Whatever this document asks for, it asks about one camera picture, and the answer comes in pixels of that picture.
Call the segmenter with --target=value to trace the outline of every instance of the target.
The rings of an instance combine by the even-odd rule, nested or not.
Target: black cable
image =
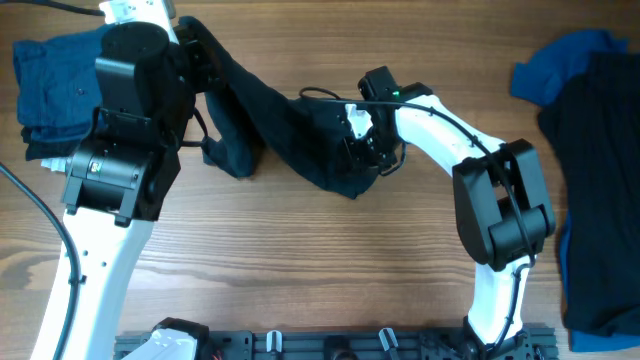
[[[516,314],[518,293],[520,292],[520,281],[522,280],[522,271],[531,267],[532,266],[530,266],[530,264],[522,264],[518,266],[516,271],[513,272],[513,293],[511,294],[511,303],[509,304],[509,313],[507,314],[507,320],[505,326],[502,327],[502,331],[500,331],[498,341],[496,341],[493,346],[491,346],[491,348],[487,351],[487,359],[493,358],[498,350],[500,350],[500,346],[502,346],[504,339],[507,337],[507,333],[509,332],[511,324],[513,324],[513,318]]]
[[[0,0],[0,5],[2,4],[28,4],[28,5],[39,5],[39,6],[47,6],[58,10],[68,11],[75,14],[80,15],[91,15],[91,16],[104,16],[104,12],[102,10],[92,10],[85,9],[73,5],[62,4],[55,1],[49,0]]]
[[[67,304],[67,314],[64,317],[64,324],[62,325],[62,331],[60,332],[60,338],[58,339],[58,345],[56,346],[56,351],[54,353],[53,359],[58,360],[62,359],[62,354],[64,354],[64,348],[67,344],[67,340],[69,339],[69,334],[71,333],[71,324],[73,323],[73,317],[76,313],[76,305],[78,303],[78,292],[80,286],[80,260],[78,259],[78,251],[76,250],[75,244],[71,239],[71,235],[67,229],[62,225],[60,220],[53,214],[51,209],[45,204],[42,199],[38,197],[31,189],[27,187],[20,179],[18,179],[3,163],[0,162],[0,172],[4,176],[6,176],[9,181],[11,181],[15,186],[18,187],[31,201],[33,201],[36,206],[42,210],[42,212],[46,215],[46,217],[51,221],[53,227],[58,231],[58,234],[62,238],[62,242],[64,243],[64,247],[67,249],[67,255],[69,257],[69,264],[71,265],[71,272],[69,274],[69,285],[71,287],[69,293],[69,303]]]
[[[304,94],[307,91],[322,92],[325,94],[332,95],[336,97],[336,99],[322,99],[322,98],[311,97]],[[502,343],[504,342],[504,339],[507,336],[507,333],[509,332],[509,328],[511,327],[511,323],[513,322],[513,317],[515,316],[515,311],[518,303],[518,293],[519,293],[519,286],[520,286],[522,271],[526,268],[529,268],[529,269],[533,268],[533,266],[536,263],[535,253],[533,251],[531,242],[529,241],[529,235],[527,233],[527,228],[524,224],[524,219],[522,218],[522,213],[520,212],[520,208],[518,207],[518,202],[516,200],[515,194],[513,193],[513,190],[511,189],[511,183],[509,182],[507,175],[505,174],[502,167],[498,164],[493,154],[482,144],[482,142],[480,142],[480,140],[478,140],[477,136],[471,134],[466,128],[460,125],[457,121],[453,120],[451,117],[447,116],[446,114],[443,114],[440,111],[434,109],[433,107],[426,107],[418,104],[402,103],[397,101],[342,100],[339,98],[338,95],[332,93],[331,91],[328,91],[328,90],[325,91],[325,89],[313,88],[313,87],[306,87],[301,89],[298,95],[300,96],[300,98],[305,100],[322,101],[322,102],[328,102],[328,103],[334,103],[334,104],[356,104],[356,105],[363,105],[363,106],[380,106],[381,105],[381,106],[393,106],[393,107],[404,106],[404,107],[409,107],[417,110],[422,110],[429,113],[430,116],[435,115],[449,122],[456,129],[458,129],[464,136],[469,138],[469,140],[471,140],[471,143],[474,146],[477,146],[486,155],[487,160],[489,160],[489,163],[494,167],[494,170],[496,175],[498,176],[498,179],[500,180],[500,182],[502,183],[502,186],[504,186],[507,192],[507,197],[509,198],[509,203],[511,205],[513,215],[516,219],[516,223],[518,224],[518,229],[520,230],[522,244],[524,248],[527,250],[527,255],[529,256],[529,263],[519,266],[516,269],[516,271],[514,271],[512,274],[514,277],[514,287],[513,287],[513,294],[511,296],[511,304],[509,305],[509,313],[507,315],[505,325],[502,328],[502,331],[500,332],[498,340],[488,350],[488,358],[491,358],[491,356],[497,353],[497,351],[500,349],[500,346],[502,346]]]
[[[300,89],[298,94],[300,95],[301,98],[306,99],[306,100],[309,100],[309,99],[324,100],[324,99],[319,99],[319,98],[314,98],[314,97],[310,97],[310,96],[304,95],[304,93],[306,93],[307,91],[316,91],[316,92],[319,92],[319,93],[323,93],[323,94],[327,94],[329,96],[332,96],[336,100],[342,100],[342,98],[338,94],[334,93],[333,91],[327,90],[327,89],[323,89],[323,88],[319,88],[319,87],[315,87],[315,86],[303,87],[302,89]]]

